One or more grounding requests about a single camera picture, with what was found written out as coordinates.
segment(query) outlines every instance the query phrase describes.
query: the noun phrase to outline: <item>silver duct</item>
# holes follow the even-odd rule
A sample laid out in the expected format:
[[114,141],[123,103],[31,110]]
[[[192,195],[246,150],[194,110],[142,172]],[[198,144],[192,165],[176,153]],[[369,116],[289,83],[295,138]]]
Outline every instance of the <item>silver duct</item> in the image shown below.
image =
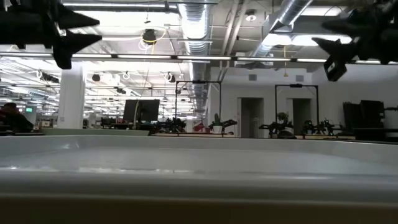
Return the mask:
[[[277,12],[278,16],[276,20],[270,21],[270,17],[268,17],[267,22],[273,22],[273,25],[267,26],[268,30],[264,30],[264,32],[267,32],[266,34],[268,35],[272,30],[292,25],[312,1],[313,0],[284,0],[280,6],[280,10]],[[252,57],[265,57],[271,51],[273,46],[266,45],[264,43],[265,40],[266,35],[264,36],[264,40],[251,54]]]
[[[182,18],[182,30],[186,39],[206,39],[210,26],[210,5],[208,4],[179,4],[178,9]],[[209,45],[205,42],[186,42],[189,55],[207,55]],[[205,63],[190,64],[191,80],[209,80],[209,67]],[[197,102],[197,109],[203,109],[206,104],[208,85],[193,85],[193,94]]]

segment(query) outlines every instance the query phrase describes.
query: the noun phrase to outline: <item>black monitor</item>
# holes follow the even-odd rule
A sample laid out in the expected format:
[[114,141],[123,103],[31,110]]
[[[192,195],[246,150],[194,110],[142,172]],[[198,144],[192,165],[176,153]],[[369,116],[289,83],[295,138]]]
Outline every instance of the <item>black monitor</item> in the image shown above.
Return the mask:
[[123,120],[134,121],[137,103],[137,121],[157,121],[160,100],[126,100]]

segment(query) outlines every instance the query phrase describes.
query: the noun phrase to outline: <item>white wall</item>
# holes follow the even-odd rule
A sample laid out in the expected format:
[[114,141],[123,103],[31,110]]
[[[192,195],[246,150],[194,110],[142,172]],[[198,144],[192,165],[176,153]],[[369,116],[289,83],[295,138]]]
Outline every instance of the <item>white wall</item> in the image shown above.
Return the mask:
[[[384,102],[385,107],[398,105],[398,67],[390,65],[348,65],[347,67],[348,72],[338,82],[328,82],[323,68],[320,68],[313,74],[312,82],[308,83],[319,85],[320,121],[327,118],[335,124],[345,124],[343,103],[347,101],[359,103],[361,100],[379,100]],[[307,88],[280,87],[277,94],[278,112],[289,112],[290,119],[293,118],[291,99],[311,99],[311,117],[312,121],[316,122],[315,89],[311,88],[310,91]],[[239,122],[238,98],[245,97],[263,98],[264,124],[271,124],[275,120],[274,84],[248,85],[247,82],[223,83],[222,120],[233,119]],[[211,107],[209,113],[217,112]],[[398,128],[398,112],[386,112],[384,123],[388,128]],[[227,128],[227,131],[234,131],[234,127]]]
[[[325,71],[313,74],[320,89],[321,120],[344,124],[343,103],[361,100],[383,101],[385,107],[398,105],[398,68],[391,65],[348,65],[348,72],[337,82],[328,82]],[[384,124],[398,128],[398,112],[387,111]]]
[[[222,91],[222,120],[233,119],[240,123],[238,98],[263,98],[264,99],[264,124],[271,124],[275,120],[274,86],[236,86],[223,85]],[[288,111],[288,102],[292,98],[308,98],[312,100],[312,119],[316,120],[315,96],[306,88],[292,89],[280,87],[278,89],[278,112]],[[235,131],[229,127],[226,131]]]
[[207,97],[207,125],[211,125],[214,121],[214,115],[220,113],[220,92],[214,85],[210,85]]
[[[211,79],[217,80],[220,68],[211,68]],[[279,70],[270,69],[253,69],[248,70],[245,68],[229,68],[224,80],[223,85],[250,85],[250,86],[264,86],[273,84],[291,84],[296,83],[296,75],[303,75],[304,82],[302,84],[312,83],[312,73],[307,73],[304,68],[288,68],[286,70],[288,77],[285,77],[285,69]],[[256,81],[249,81],[249,74],[256,74]]]

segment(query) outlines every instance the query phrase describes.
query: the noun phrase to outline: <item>ceiling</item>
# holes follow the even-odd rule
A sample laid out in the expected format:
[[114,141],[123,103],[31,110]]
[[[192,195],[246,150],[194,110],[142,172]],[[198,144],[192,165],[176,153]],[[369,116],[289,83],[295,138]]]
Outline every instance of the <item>ceiling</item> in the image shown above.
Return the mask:
[[[64,0],[63,3],[74,2],[95,2],[95,3],[132,3],[137,1],[118,0],[118,1],[89,1],[89,0]],[[253,51],[262,41],[262,27],[267,15],[279,10],[280,1],[249,1],[247,9],[255,9],[255,21],[249,22],[245,19],[238,32],[238,40],[233,45],[232,54],[237,52],[248,53]],[[363,1],[324,1],[314,0],[311,6],[304,12],[304,15],[315,16],[335,16],[340,13],[340,7],[352,7],[363,4]],[[220,1],[218,4],[211,5],[211,32],[207,41],[210,43],[210,54],[220,55],[224,42],[225,32],[228,21],[231,19],[231,8],[233,1]],[[186,53],[185,41],[180,15],[163,12],[114,12],[114,11],[80,11],[90,17],[101,21],[96,27],[84,29],[74,29],[73,32],[82,34],[99,34],[103,40],[83,49],[80,53],[86,54],[165,54],[165,55],[184,55]],[[149,47],[142,43],[141,36],[146,29],[154,29],[157,43]],[[24,52],[51,52],[45,50],[42,45],[28,45]],[[0,45],[0,52],[20,52],[15,45]],[[271,53],[275,57],[302,57],[302,58],[327,58],[327,55],[318,47],[286,45],[285,47],[274,47]],[[169,83],[165,75],[172,74],[176,80],[191,80],[189,63],[179,62],[84,62],[87,71],[87,86],[85,116],[92,112],[108,115],[122,114],[124,100],[128,98],[153,98],[162,100],[162,107],[166,110],[166,116],[172,114],[175,103],[175,84]],[[217,75],[218,64],[211,64],[216,68],[211,69],[211,77]],[[269,77],[259,76],[259,81],[255,85],[265,85],[267,83],[286,82],[283,74],[285,69],[290,70],[291,74],[302,73],[306,78],[305,82],[310,82],[312,72],[319,68],[320,64],[311,63],[275,63],[265,69],[255,71],[244,68],[231,68],[226,74],[224,82],[239,83],[242,80],[241,74],[249,73],[268,74]],[[23,84],[23,85],[48,85],[47,82],[38,78],[38,71],[43,71],[54,76],[60,81],[62,71],[57,67],[53,60],[32,60],[27,58],[0,58],[0,78],[1,85]],[[101,75],[100,82],[94,82],[91,76]],[[254,85],[253,82],[245,82],[247,85]],[[108,86],[109,88],[95,88],[95,86]],[[112,86],[126,87],[126,94],[116,92]],[[184,107],[179,111],[180,116],[199,116],[194,113],[197,96],[193,95],[194,87],[186,86],[183,90],[178,107]],[[2,102],[17,101],[22,105],[39,105],[43,109],[43,114],[56,114],[59,99],[59,87],[4,87],[0,89],[0,105]]]

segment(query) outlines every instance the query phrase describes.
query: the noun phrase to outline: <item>door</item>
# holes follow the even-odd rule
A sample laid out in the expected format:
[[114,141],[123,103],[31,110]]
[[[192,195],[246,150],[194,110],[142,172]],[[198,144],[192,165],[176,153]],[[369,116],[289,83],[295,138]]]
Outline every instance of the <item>door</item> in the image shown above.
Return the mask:
[[240,134],[241,138],[262,138],[259,126],[264,120],[264,99],[241,98]]
[[301,134],[308,120],[311,120],[311,99],[293,99],[294,134]]

